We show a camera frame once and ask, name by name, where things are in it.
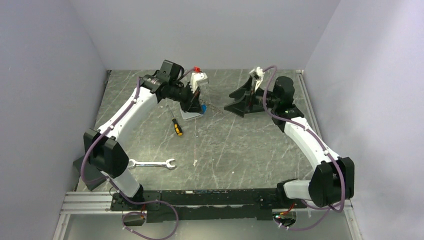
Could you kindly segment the blue key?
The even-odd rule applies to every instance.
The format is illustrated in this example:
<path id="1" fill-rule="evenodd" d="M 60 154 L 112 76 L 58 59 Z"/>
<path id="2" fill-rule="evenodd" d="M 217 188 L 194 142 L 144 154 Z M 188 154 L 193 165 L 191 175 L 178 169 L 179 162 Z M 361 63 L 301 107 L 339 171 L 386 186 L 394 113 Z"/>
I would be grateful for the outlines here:
<path id="1" fill-rule="evenodd" d="M 207 110 L 207 106 L 206 106 L 205 104 L 202 104 L 202 105 L 201 105 L 201 110 L 202 110 L 202 111 L 201 111 L 201 114 L 202 114 L 202 115 L 204 115 L 204 114 L 205 114 L 205 112 L 206 112 L 206 110 Z"/>

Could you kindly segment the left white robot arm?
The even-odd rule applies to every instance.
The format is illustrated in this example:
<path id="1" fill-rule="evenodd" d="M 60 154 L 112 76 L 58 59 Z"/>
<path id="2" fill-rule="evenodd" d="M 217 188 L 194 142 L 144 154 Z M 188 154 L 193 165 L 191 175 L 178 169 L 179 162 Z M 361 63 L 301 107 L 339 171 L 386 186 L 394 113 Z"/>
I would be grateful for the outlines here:
<path id="1" fill-rule="evenodd" d="M 200 86 L 208 83 L 200 68 L 184 68 L 164 60 L 154 74 L 140 76 L 128 100 L 103 125 L 88 129 L 83 135 L 85 155 L 80 177 L 86 185 L 107 180 L 123 196 L 131 210 L 144 203 L 143 186 L 130 173 L 130 159 L 122 145 L 131 131 L 164 99 L 180 104 L 186 113 L 202 115 L 206 108 L 200 103 Z"/>

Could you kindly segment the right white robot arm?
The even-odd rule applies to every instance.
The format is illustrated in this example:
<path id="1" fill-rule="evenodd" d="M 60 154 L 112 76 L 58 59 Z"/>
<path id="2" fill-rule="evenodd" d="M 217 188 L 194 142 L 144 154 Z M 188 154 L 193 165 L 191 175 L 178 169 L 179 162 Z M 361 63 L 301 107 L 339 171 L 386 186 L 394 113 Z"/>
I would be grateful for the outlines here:
<path id="1" fill-rule="evenodd" d="M 279 182 L 275 200 L 289 207 L 295 200 L 309 201 L 321 209 L 340 212 L 345 200 L 354 196 L 355 164 L 349 157 L 340 157 L 310 127 L 304 114 L 294 104 L 294 82 L 287 76 L 276 78 L 273 89 L 256 87 L 257 76 L 249 77 L 229 94 L 232 103 L 224 110 L 239 117 L 246 114 L 271 113 L 273 123 L 291 138 L 313 168 L 310 180 L 289 179 Z"/>

